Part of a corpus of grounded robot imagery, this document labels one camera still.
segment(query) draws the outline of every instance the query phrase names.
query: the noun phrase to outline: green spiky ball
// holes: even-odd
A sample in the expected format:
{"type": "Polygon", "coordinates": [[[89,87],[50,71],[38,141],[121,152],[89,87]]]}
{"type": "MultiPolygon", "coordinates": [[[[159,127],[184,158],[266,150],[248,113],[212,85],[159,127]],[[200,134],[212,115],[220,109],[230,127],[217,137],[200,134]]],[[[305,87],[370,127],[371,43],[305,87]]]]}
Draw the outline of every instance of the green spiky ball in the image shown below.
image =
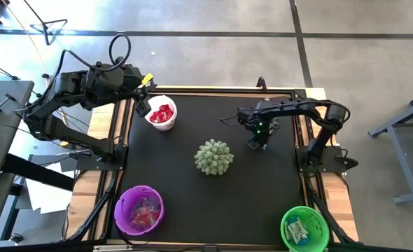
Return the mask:
{"type": "Polygon", "coordinates": [[[195,164],[206,175],[222,175],[227,171],[228,166],[233,162],[233,154],[230,154],[230,147],[221,141],[206,141],[205,145],[199,147],[199,151],[194,156],[195,164]]]}

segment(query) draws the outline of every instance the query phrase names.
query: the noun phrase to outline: black mat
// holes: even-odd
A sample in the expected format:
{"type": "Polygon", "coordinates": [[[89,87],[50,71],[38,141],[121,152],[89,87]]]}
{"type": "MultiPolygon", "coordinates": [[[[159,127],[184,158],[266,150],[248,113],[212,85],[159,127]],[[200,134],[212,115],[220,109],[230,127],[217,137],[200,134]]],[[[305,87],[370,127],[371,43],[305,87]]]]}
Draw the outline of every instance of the black mat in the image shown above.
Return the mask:
{"type": "MultiPolygon", "coordinates": [[[[219,118],[259,99],[171,96],[176,124],[159,132],[143,118],[133,117],[127,168],[120,193],[137,185],[156,189],[164,201],[164,218],[148,234],[129,237],[155,242],[209,244],[282,244],[280,221],[303,204],[295,164],[293,121],[280,118],[281,129],[266,151],[245,146],[251,133],[227,127],[219,118]],[[194,164],[205,141],[226,142],[234,162],[222,176],[207,176],[194,164]]],[[[112,227],[112,239],[120,239],[112,227]]]]}

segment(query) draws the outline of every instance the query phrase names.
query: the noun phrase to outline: green basket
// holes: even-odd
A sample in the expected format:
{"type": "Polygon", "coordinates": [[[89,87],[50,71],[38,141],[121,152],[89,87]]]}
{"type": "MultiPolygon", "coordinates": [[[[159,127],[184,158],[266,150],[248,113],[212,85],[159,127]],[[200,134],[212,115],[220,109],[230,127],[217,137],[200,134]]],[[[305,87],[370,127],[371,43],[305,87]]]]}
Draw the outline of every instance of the green basket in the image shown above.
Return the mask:
{"type": "Polygon", "coordinates": [[[330,241],[330,229],[325,219],[319,212],[308,206],[297,206],[289,210],[281,220],[280,231],[284,244],[292,252],[323,252],[330,241]],[[298,216],[303,227],[308,231],[308,243],[297,245],[292,239],[287,240],[284,223],[292,216],[298,216]]]}

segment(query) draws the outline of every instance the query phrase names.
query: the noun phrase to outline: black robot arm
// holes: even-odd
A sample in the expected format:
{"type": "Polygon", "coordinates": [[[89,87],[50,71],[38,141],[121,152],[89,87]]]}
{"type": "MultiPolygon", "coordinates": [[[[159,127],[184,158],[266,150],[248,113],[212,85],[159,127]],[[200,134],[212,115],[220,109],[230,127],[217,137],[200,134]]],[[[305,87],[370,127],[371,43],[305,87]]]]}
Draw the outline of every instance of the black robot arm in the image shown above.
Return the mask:
{"type": "Polygon", "coordinates": [[[144,117],[150,106],[144,99],[156,84],[143,85],[144,76],[138,68],[125,64],[112,71],[104,71],[112,66],[97,62],[88,71],[61,73],[44,94],[27,106],[23,120],[31,134],[42,141],[61,140],[90,148],[100,158],[109,158],[114,152],[112,139],[96,139],[68,128],[53,112],[60,107],[80,104],[91,110],[98,106],[133,98],[135,111],[144,117]]]}
{"type": "Polygon", "coordinates": [[[319,165],[327,142],[349,119],[349,114],[345,118],[347,111],[345,106],[330,100],[318,101],[309,98],[281,103],[263,100],[255,108],[238,108],[237,120],[253,133],[247,145],[255,149],[264,148],[273,132],[279,128],[277,117],[304,115],[311,118],[321,126],[321,130],[318,136],[309,142],[305,155],[314,165],[319,165]],[[324,118],[316,110],[317,106],[326,107],[324,118]]]}

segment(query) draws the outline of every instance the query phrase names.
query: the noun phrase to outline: purple bin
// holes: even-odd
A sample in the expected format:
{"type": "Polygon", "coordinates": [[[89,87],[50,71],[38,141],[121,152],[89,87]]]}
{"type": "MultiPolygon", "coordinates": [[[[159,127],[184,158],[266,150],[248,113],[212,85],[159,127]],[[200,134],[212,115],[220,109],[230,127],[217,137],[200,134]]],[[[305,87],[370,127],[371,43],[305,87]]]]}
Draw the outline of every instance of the purple bin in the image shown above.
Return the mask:
{"type": "Polygon", "coordinates": [[[142,235],[154,229],[163,219],[163,200],[158,192],[147,185],[137,185],[125,191],[120,199],[116,202],[115,212],[113,214],[115,223],[118,228],[128,235],[142,235]],[[143,198],[153,198],[160,203],[161,211],[157,221],[147,230],[139,230],[130,224],[130,216],[134,205],[143,198]]]}

